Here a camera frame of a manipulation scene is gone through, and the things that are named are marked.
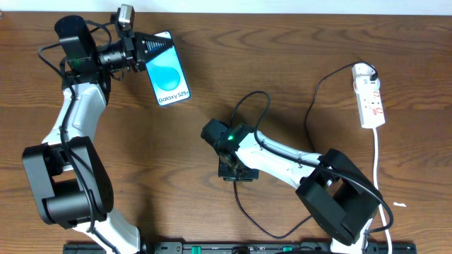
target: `white power strip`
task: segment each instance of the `white power strip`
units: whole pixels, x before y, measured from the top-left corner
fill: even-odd
[[[376,128],[385,123],[381,103],[380,80],[371,80],[375,71],[365,63],[355,64],[352,68],[353,89],[358,101],[361,127]]]

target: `white cable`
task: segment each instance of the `white cable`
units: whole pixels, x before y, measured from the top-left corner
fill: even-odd
[[[379,183],[378,183],[378,161],[379,161],[379,139],[378,136],[376,134],[376,128],[372,129],[374,131],[374,150],[375,150],[375,155],[374,155],[374,186],[375,188],[378,190],[379,189]],[[383,226],[386,226],[386,218],[384,217],[384,211],[383,211],[383,206],[379,205],[379,211],[380,211],[380,217],[381,217],[381,223],[383,224]],[[393,253],[393,244],[391,242],[391,235],[389,234],[389,229],[384,231],[385,235],[386,235],[386,239],[388,240],[388,254],[392,254]]]

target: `wood grain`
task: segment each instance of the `wood grain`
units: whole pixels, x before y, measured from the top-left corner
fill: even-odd
[[[0,253],[60,253],[65,243],[89,241],[41,221],[20,158],[48,134],[61,107],[61,81],[36,52],[57,41],[53,26],[66,14],[4,13],[0,20]],[[113,82],[100,118],[95,146],[115,205],[149,240],[272,241],[239,212],[232,184],[216,176],[218,159],[199,138],[202,127],[210,118],[228,120],[246,93],[266,90],[273,103],[262,131],[309,150],[302,120],[315,84],[365,59],[382,82],[387,124],[379,128],[379,177],[395,215],[393,240],[414,242],[419,253],[450,253],[451,18],[137,13],[135,29],[172,32],[192,93],[161,108],[147,74],[128,73]],[[63,52],[45,55],[58,63]],[[345,152],[371,178],[372,133],[359,126],[351,79],[343,71],[322,85],[308,126],[320,152]],[[240,117],[254,123],[263,103],[245,102]],[[239,184],[239,192],[245,209],[274,234],[308,215],[294,191],[269,175]],[[287,241],[309,238],[328,236],[310,221]]]

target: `phone screen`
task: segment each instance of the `phone screen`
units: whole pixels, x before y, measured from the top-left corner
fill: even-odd
[[[155,36],[171,39],[170,32],[161,32]],[[146,63],[146,68],[160,106],[190,98],[189,86],[175,46]]]

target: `white background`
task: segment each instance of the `white background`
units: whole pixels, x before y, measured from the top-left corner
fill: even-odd
[[[2,11],[452,15],[452,0],[0,0]]]

